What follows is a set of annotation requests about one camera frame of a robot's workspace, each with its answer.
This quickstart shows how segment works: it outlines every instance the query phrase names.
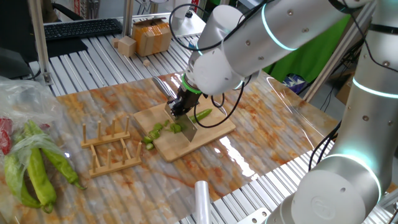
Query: wooden cutting board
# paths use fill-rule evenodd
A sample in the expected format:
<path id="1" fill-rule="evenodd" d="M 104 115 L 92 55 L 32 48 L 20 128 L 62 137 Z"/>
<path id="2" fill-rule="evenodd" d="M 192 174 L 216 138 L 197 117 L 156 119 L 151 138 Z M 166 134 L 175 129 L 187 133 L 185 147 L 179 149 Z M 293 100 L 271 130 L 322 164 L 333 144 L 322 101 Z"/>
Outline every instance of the wooden cutting board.
<path id="1" fill-rule="evenodd" d="M 197 106 L 197 113 L 212 108 L 213 111 L 203 120 L 200 121 L 203 125 L 212 125 L 220 122 L 225 118 L 218 108 L 214 107 L 210 100 L 201 98 L 199 100 L 200 104 Z M 141 128 L 148 134 L 152 131 L 156 123 L 164 123 L 167 119 L 172 121 L 170 116 L 164 110 L 166 103 L 154 106 L 152 108 L 140 111 L 134 114 L 134 118 L 139 123 Z M 193 115 L 193 110 L 189 111 L 189 116 Z M 214 128 L 203 128 L 196 124 L 198 131 L 192 142 L 182 134 L 174 134 L 170 131 L 161 130 L 160 138 L 154 141 L 155 148 L 160 152 L 160 155 L 167 162 L 172 162 L 209 142 L 212 142 L 220 137 L 234 131 L 236 126 L 227 119 L 224 123 L 220 124 Z"/>

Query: metal pole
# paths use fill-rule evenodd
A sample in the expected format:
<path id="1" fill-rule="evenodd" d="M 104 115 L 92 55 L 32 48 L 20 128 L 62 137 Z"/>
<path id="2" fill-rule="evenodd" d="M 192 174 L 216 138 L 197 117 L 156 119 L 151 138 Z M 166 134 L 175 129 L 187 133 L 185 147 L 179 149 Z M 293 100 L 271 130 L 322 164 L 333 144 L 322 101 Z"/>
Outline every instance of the metal pole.
<path id="1" fill-rule="evenodd" d="M 40 5 L 40 1 L 29 0 L 29 7 L 35 33 L 36 51 L 39 56 L 40 70 L 44 77 L 45 84 L 51 85 L 49 55 L 47 53 L 47 44 L 45 43 L 42 7 Z"/>
<path id="2" fill-rule="evenodd" d="M 124 13 L 123 13 L 123 36 L 131 36 L 131 28 L 132 28 L 132 5 L 134 4 L 133 0 L 124 0 Z"/>
<path id="3" fill-rule="evenodd" d="M 376 2 L 370 2 L 364 6 L 362 9 L 361 13 L 359 13 L 359 16 L 356 18 L 358 21 L 358 24 L 361 26 L 363 29 L 365 25 L 367 25 L 367 22 L 370 21 L 371 16 L 373 15 L 373 12 L 376 8 Z M 323 67 L 323 70 L 315 80 L 315 82 L 312 84 L 311 88 L 308 90 L 308 92 L 305 94 L 303 100 L 310 102 L 315 94 L 317 94 L 318 90 L 321 88 L 321 86 L 326 82 L 328 77 L 331 75 L 331 72 L 335 68 L 336 64 L 340 62 L 340 60 L 343 58 L 346 50 L 350 47 L 351 41 L 359 34 L 358 28 L 353 24 L 347 34 L 344 36 L 343 40 L 340 42 L 340 44 L 337 46 L 335 52 L 333 55 L 330 57 L 328 63 Z"/>
<path id="4" fill-rule="evenodd" d="M 201 180 L 195 183 L 195 203 L 198 224 L 210 224 L 209 185 Z"/>

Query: red package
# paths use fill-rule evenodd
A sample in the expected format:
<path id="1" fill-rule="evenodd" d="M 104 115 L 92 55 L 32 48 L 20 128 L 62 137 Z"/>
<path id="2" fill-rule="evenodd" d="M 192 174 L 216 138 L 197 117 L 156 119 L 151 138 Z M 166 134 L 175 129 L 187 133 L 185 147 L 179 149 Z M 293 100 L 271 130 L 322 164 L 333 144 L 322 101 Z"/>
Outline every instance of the red package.
<path id="1" fill-rule="evenodd" d="M 4 155 L 11 150 L 11 140 L 6 130 L 0 130 L 0 149 Z"/>
<path id="2" fill-rule="evenodd" d="M 48 128 L 50 128 L 50 125 L 48 125 L 48 124 L 41 124 L 41 125 L 39 125 L 39 127 L 40 127 L 41 130 L 46 131 L 46 130 L 48 130 Z"/>
<path id="3" fill-rule="evenodd" d="M 12 134 L 12 120 L 4 117 L 0 118 L 0 131 L 5 131 L 10 136 Z"/>

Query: keyboard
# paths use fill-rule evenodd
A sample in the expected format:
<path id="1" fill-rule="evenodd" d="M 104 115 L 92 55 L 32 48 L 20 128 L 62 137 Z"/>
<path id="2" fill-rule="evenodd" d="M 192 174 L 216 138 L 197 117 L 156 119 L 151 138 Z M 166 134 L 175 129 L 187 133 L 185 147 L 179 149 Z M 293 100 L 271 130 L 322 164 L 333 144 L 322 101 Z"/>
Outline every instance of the keyboard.
<path id="1" fill-rule="evenodd" d="M 121 34 L 122 25 L 117 19 L 93 19 L 79 22 L 60 22 L 44 26 L 46 40 L 71 37 L 94 37 L 98 35 Z"/>

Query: table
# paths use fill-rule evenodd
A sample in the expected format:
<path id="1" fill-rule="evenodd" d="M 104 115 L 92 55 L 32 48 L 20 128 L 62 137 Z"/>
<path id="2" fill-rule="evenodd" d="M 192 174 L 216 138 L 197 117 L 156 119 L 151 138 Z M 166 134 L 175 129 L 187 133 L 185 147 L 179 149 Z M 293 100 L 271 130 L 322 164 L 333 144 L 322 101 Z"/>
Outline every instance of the table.
<path id="1" fill-rule="evenodd" d="M 177 74 L 160 78 L 173 90 L 181 81 Z M 238 92 L 227 92 L 227 111 L 237 97 Z M 145 79 L 59 96 L 58 100 L 65 107 L 63 126 L 58 130 L 62 137 L 59 141 L 68 149 L 88 190 L 60 184 L 57 206 L 52 214 L 44 215 L 22 206 L 9 211 L 20 223 L 27 220 L 41 223 L 175 223 L 193 212 L 196 181 L 208 181 L 211 198 L 216 201 L 313 149 L 313 145 L 336 124 L 334 119 L 263 74 L 245 88 L 231 117 L 237 126 L 231 134 L 170 164 L 156 151 L 143 150 L 141 166 L 90 179 L 91 152 L 80 148 L 81 124 L 87 124 L 88 138 L 93 138 L 97 120 L 102 121 L 104 132 L 109 132 L 111 121 L 116 118 L 118 132 L 124 128 L 125 115 L 132 117 L 137 111 L 165 102 L 166 98 L 152 80 Z M 134 153 L 143 133 L 135 121 L 131 121 L 129 131 L 132 138 L 126 144 Z M 98 146 L 98 154 L 104 155 L 107 148 L 117 147 L 120 147 L 118 143 Z M 121 154 L 114 155 L 113 159 L 118 161 L 120 157 Z"/>

